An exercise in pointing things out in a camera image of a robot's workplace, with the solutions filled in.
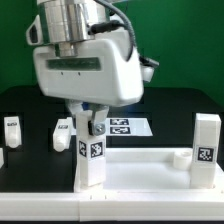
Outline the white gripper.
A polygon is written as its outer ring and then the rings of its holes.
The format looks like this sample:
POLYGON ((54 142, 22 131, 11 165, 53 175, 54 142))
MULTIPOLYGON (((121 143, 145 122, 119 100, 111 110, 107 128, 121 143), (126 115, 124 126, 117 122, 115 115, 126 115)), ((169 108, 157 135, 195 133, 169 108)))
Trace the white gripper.
POLYGON ((57 57, 53 46, 38 47, 33 56, 40 89, 46 96, 68 99, 66 107, 72 117, 83 111, 82 102, 94 103, 89 106, 89 131, 93 136, 103 135, 108 106, 134 104, 143 95, 137 50, 129 61, 123 52, 111 39, 83 42, 78 45, 78 56, 72 58, 57 57))

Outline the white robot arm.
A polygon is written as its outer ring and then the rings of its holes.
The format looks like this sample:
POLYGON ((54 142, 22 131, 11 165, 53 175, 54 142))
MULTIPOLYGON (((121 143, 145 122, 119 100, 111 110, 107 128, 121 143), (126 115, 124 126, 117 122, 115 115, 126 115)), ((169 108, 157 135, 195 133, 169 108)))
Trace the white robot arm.
POLYGON ((139 54, 130 20, 119 0, 37 0, 38 15, 26 31, 38 84, 64 98, 74 111, 87 102, 90 133, 105 133, 110 107, 135 104, 159 63, 139 54))

